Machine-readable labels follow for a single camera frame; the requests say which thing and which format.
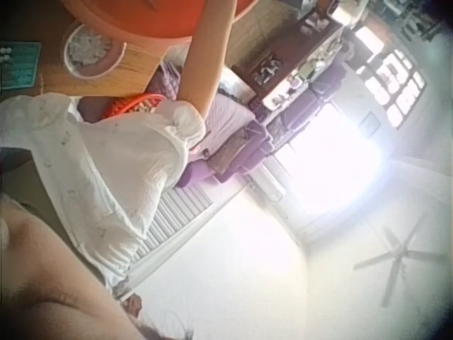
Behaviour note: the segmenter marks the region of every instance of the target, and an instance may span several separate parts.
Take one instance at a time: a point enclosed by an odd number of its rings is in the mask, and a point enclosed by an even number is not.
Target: human arm
[[[185,61],[177,100],[207,117],[219,86],[237,0],[205,0]]]

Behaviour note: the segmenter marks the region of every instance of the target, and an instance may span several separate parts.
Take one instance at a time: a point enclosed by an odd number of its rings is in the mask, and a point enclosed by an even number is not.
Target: sunlight
[[[276,157],[294,179],[309,214],[353,202],[380,165],[379,150],[331,104],[326,104],[290,144],[293,153],[287,149]]]

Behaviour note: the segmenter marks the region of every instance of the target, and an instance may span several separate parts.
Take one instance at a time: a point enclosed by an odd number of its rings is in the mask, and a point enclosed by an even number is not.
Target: white shirt
[[[186,102],[95,124],[68,114],[70,105],[55,93],[0,103],[0,147],[32,151],[72,243],[112,288],[127,275],[162,191],[180,178],[205,124]]]

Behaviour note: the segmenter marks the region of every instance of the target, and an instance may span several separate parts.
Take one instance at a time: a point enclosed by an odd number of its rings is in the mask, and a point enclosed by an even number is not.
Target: wooden cabinet
[[[313,9],[285,28],[252,62],[231,69],[264,99],[343,27],[322,10]]]

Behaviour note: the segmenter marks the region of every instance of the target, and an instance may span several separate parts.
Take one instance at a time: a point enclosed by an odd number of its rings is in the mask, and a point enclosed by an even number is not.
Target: orange basket
[[[144,106],[152,109],[157,107],[163,99],[166,99],[165,96],[157,93],[143,93],[137,96],[119,98],[112,103],[112,106],[103,115],[102,119],[128,113],[136,106]]]

